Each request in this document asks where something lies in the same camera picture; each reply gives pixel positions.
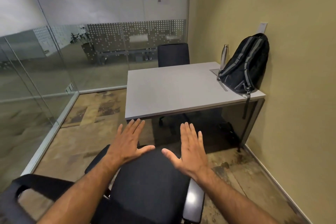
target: backpack strap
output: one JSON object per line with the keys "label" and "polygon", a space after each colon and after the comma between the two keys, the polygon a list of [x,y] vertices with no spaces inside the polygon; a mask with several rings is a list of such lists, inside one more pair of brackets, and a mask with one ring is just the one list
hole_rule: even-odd
{"label": "backpack strap", "polygon": [[265,40],[262,37],[259,37],[258,40],[254,43],[249,55],[247,56],[246,60],[245,60],[245,65],[244,65],[244,74],[245,74],[245,80],[246,80],[246,84],[244,85],[244,89],[247,92],[247,100],[244,106],[244,114],[243,114],[243,119],[246,119],[246,114],[247,114],[247,109],[248,109],[248,105],[250,102],[250,98],[251,98],[251,90],[254,89],[254,85],[251,81],[250,75],[248,73],[248,69],[251,63],[251,60],[253,59],[253,57],[255,56],[255,54],[259,51],[259,49],[262,47],[263,43],[265,42]]}
{"label": "backpack strap", "polygon": [[223,69],[223,71],[218,75],[219,77],[223,77],[225,75],[227,75],[232,69],[236,68],[240,62],[242,62],[241,57],[244,55],[244,52],[246,49],[248,49],[248,47],[253,44],[253,39],[255,39],[255,36],[250,36],[247,39],[246,44],[244,45],[244,47],[241,50],[241,53],[238,55],[237,59],[234,61],[234,63],[232,65],[230,65],[227,69]]}

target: hand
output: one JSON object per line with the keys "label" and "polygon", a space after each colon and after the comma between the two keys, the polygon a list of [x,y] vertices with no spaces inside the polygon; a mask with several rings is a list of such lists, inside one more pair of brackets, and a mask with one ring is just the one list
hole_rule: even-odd
{"label": "hand", "polygon": [[174,153],[167,149],[162,149],[162,153],[176,169],[199,183],[202,178],[207,176],[209,170],[202,132],[199,131],[197,137],[194,125],[190,124],[189,126],[188,122],[181,124],[180,130],[182,157],[177,158]]}
{"label": "hand", "polygon": [[132,159],[140,157],[145,152],[155,149],[154,145],[137,149],[139,136],[144,126],[144,120],[141,122],[140,119],[137,119],[135,122],[131,120],[122,132],[123,125],[120,124],[115,139],[105,156],[121,166]]}

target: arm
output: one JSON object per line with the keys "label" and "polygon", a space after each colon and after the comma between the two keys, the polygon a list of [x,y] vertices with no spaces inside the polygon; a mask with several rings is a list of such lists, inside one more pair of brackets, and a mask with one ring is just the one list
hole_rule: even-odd
{"label": "arm", "polygon": [[131,120],[122,132],[120,124],[106,155],[55,202],[38,224],[90,223],[99,201],[119,167],[155,148],[149,145],[137,149],[144,125],[144,120]]}
{"label": "arm", "polygon": [[208,166],[202,133],[198,136],[192,124],[181,124],[181,152],[162,149],[174,167],[190,176],[208,194],[229,224],[277,224],[267,212],[221,180]]}

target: white tabletop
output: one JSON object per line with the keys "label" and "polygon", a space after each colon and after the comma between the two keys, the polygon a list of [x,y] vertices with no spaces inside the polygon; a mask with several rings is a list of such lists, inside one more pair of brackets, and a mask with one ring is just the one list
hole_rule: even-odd
{"label": "white tabletop", "polygon": [[[128,71],[126,120],[246,101],[245,95],[225,91],[210,69],[217,62]],[[264,98],[257,90],[251,100]]]}

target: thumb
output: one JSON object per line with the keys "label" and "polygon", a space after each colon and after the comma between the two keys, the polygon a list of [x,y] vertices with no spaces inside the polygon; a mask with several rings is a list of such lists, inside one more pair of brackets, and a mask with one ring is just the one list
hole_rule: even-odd
{"label": "thumb", "polygon": [[155,149],[154,145],[147,145],[147,146],[142,147],[141,149],[137,149],[136,150],[136,155],[138,157],[140,157],[142,154],[144,154],[148,151],[154,150],[154,149]]}
{"label": "thumb", "polygon": [[161,152],[166,158],[170,160],[170,162],[176,169],[178,169],[181,166],[182,160],[180,158],[177,158],[176,155],[172,153],[170,150],[163,148]]}

